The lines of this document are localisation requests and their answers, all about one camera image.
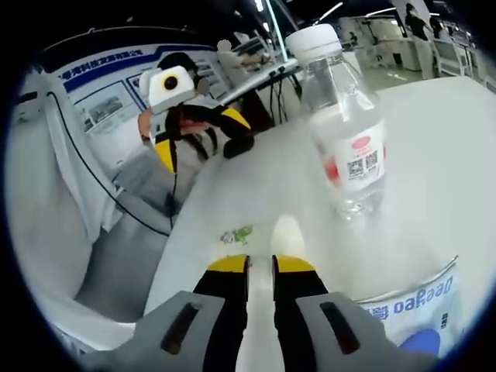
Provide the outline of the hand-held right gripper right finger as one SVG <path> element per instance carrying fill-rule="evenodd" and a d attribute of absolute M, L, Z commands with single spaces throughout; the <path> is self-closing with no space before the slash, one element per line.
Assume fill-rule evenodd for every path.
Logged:
<path fill-rule="evenodd" d="M 272 258 L 274 324 L 286 371 L 424 371 L 426 355 L 403 350 L 383 323 L 339 292 L 327 291 L 307 261 Z"/>

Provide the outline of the person's left hand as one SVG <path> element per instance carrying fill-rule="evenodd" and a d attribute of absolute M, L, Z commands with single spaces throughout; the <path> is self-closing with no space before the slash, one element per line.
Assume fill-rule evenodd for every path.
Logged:
<path fill-rule="evenodd" d="M 152 115 L 150 109 L 146 109 L 138 115 L 138 130 L 143 141 L 150 140 L 150 118 Z"/>

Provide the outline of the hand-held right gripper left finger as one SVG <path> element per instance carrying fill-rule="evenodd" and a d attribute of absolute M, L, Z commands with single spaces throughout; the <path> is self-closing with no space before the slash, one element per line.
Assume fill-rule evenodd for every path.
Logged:
<path fill-rule="evenodd" d="M 114 350 L 84 355 L 86 371 L 234 371 L 247 324 L 249 256 L 210 264 L 193 291 L 179 291 L 140 319 Z"/>

